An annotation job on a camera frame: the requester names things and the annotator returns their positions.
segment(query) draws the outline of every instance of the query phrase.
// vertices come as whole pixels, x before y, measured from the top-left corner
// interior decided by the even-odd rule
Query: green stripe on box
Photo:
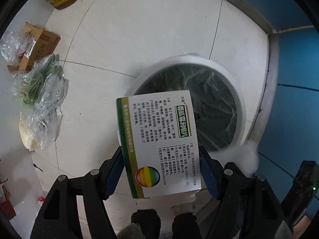
[[[136,172],[138,171],[138,165],[137,165],[135,151],[134,151],[128,98],[125,97],[125,98],[117,99],[116,104],[117,104],[118,121],[119,121],[119,127],[120,127],[123,158],[124,158],[126,173],[127,173],[132,197],[144,198],[143,189],[141,185],[139,185],[135,179]]]
[[[134,186],[134,177],[132,175],[132,169],[130,165],[130,159],[129,159],[129,153],[127,151],[127,145],[125,140],[125,131],[124,131],[124,121],[123,121],[123,114],[122,114],[122,103],[121,98],[116,100],[116,107],[117,107],[117,121],[120,131],[120,137],[121,137],[121,147],[122,147],[122,154],[127,174],[127,179],[129,180],[129,185],[132,193],[133,198],[137,198],[137,192]]]

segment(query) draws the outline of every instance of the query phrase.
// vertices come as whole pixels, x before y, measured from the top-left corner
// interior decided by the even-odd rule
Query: floor tile
[[[54,53],[60,54],[60,59],[65,60],[74,34],[80,25],[88,8],[94,0],[77,0],[63,10],[54,10],[45,28],[58,34],[61,38]]]
[[[67,61],[137,76],[169,56],[208,59],[220,7],[221,0],[95,0]]]
[[[242,143],[245,142],[248,139],[248,137],[249,137],[249,135],[251,133],[251,129],[252,129],[253,125],[254,124],[251,121],[246,120],[244,136],[243,136],[243,138],[241,140]]]
[[[254,122],[268,70],[268,36],[246,14],[223,0],[211,60],[237,80],[246,105],[246,119]]]
[[[69,179],[75,178],[74,176],[72,176],[71,174],[59,169],[60,175],[64,174],[66,175]]]
[[[56,158],[56,151],[55,151],[55,142],[47,145],[44,149],[36,148],[34,152],[42,157],[43,159],[47,160],[49,164],[53,165],[54,167],[58,168],[58,160]]]
[[[83,197],[78,196],[77,201],[79,217],[86,220]],[[131,222],[131,215],[138,209],[136,206],[136,199],[117,193],[104,201],[104,205],[113,229],[117,232]]]
[[[61,170],[78,177],[99,168],[118,148],[115,100],[135,78],[69,62],[64,71],[70,82],[57,157]]]
[[[53,183],[60,175],[58,168],[50,164],[46,159],[31,152],[33,163],[38,167],[35,168],[43,191],[49,192]]]

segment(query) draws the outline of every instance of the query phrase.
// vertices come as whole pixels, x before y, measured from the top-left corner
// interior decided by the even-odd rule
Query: red object
[[[0,208],[2,209],[3,214],[8,220],[11,220],[16,216],[16,212],[13,209],[13,206],[9,200],[0,203]]]
[[[44,197],[39,197],[38,201],[37,201],[37,204],[42,207],[44,201],[45,201]]]

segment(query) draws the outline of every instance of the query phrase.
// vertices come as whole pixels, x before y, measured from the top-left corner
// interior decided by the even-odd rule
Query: white trash can
[[[171,90],[190,91],[199,145],[216,151],[240,144],[246,122],[245,102],[226,69],[199,56],[170,57],[146,69],[125,96]]]

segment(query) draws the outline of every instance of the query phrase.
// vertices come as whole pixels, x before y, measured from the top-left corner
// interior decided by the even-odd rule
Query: blue gripper pad
[[[114,194],[115,188],[117,186],[117,183],[119,182],[119,179],[121,177],[121,174],[124,169],[124,160],[123,160],[123,155],[120,153],[112,166],[112,169],[110,171],[109,176],[107,177],[106,180],[106,191],[105,195],[106,198],[108,199],[112,194]]]
[[[205,181],[208,192],[212,196],[218,199],[219,193],[217,189],[217,180],[214,176],[213,171],[210,169],[208,163],[206,162],[205,158],[202,156],[200,151],[199,151],[199,166],[200,166],[200,173]]]

